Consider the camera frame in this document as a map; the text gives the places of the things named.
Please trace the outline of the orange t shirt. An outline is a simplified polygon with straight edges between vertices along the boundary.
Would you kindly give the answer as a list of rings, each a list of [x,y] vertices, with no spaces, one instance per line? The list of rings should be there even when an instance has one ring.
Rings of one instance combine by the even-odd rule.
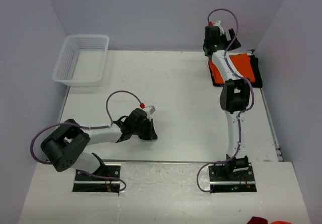
[[[256,78],[251,66],[251,58],[245,53],[230,55],[229,57],[238,72],[241,73],[245,78],[248,78],[252,84],[255,83]],[[208,61],[208,66],[213,84],[215,86],[222,86],[224,84],[224,80],[217,67],[210,60]]]

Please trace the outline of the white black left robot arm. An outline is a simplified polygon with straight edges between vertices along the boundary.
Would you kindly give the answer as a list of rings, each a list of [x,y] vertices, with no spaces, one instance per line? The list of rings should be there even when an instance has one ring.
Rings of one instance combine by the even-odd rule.
[[[97,154],[84,149],[88,145],[128,141],[132,136],[146,141],[157,140],[151,117],[154,112],[154,106],[136,108],[125,120],[113,121],[112,126],[102,129],[82,129],[70,119],[41,143],[41,149],[56,171],[73,168],[86,172],[93,180],[100,180],[105,173],[103,161]]]

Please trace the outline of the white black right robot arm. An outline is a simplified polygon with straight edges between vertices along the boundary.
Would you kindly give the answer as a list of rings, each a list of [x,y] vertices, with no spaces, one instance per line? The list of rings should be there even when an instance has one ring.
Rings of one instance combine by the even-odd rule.
[[[220,106],[226,114],[228,125],[228,150],[222,163],[222,174],[236,180],[248,169],[249,160],[242,131],[244,112],[250,100],[250,82],[234,66],[228,54],[230,43],[220,25],[209,23],[205,27],[203,50],[209,62],[216,66],[224,85],[220,95]]]

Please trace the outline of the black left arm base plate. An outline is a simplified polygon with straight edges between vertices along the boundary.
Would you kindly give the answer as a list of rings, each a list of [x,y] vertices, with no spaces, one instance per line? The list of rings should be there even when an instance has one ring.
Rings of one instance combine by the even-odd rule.
[[[120,164],[107,164],[103,171],[97,173],[99,176],[119,178],[121,171]],[[93,193],[119,193],[119,181],[107,181],[88,176],[77,170],[73,183],[73,192],[93,192]]]

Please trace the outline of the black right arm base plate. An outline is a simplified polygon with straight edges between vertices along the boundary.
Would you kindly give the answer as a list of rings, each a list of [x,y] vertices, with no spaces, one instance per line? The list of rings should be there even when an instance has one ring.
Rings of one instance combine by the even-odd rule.
[[[209,180],[211,193],[257,192],[252,165],[235,166],[232,162],[210,165]]]

